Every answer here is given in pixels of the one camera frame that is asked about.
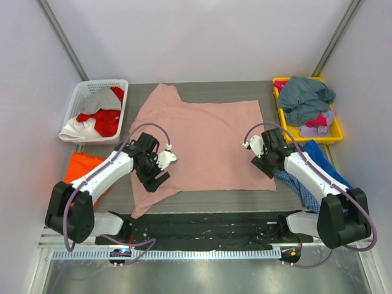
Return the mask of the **pink printed t shirt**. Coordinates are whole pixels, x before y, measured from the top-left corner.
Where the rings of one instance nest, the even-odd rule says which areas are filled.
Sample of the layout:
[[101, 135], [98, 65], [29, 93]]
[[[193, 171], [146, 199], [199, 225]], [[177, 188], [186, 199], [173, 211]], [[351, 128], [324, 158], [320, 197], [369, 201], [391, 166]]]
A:
[[178, 192], [214, 190], [276, 190], [276, 184], [259, 171], [244, 149], [243, 138], [262, 122], [256, 100], [234, 103], [183, 102], [175, 86], [159, 84], [149, 95], [131, 125], [158, 139], [160, 150], [169, 141], [177, 163], [166, 171], [170, 178], [154, 193], [145, 190], [135, 173], [130, 180], [135, 208], [133, 218]]

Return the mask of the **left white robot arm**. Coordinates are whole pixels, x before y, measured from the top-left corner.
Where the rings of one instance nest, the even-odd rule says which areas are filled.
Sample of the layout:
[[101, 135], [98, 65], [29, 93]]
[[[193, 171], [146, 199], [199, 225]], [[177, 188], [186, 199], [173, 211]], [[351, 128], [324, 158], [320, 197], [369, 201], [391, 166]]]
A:
[[94, 205], [117, 180], [135, 173], [147, 192], [155, 192], [169, 179], [166, 168], [176, 162], [172, 146], [158, 152], [159, 142], [143, 132], [137, 140], [121, 143], [96, 168], [67, 184], [58, 182], [51, 198], [44, 224], [76, 244], [90, 236], [108, 235], [116, 244], [129, 240], [130, 228], [118, 213], [97, 213]]

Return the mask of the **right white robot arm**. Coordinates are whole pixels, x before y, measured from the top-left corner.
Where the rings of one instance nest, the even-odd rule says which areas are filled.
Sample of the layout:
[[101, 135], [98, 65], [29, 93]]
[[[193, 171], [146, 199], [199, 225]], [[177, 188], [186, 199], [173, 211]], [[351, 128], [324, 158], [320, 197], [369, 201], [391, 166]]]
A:
[[279, 172], [293, 175], [319, 205], [317, 213], [297, 211], [286, 216], [276, 227], [279, 239], [289, 242], [305, 234], [335, 249], [372, 235], [366, 194], [327, 174], [299, 144], [287, 143], [281, 129], [247, 136], [243, 145], [255, 154], [252, 164], [266, 176], [273, 178]]

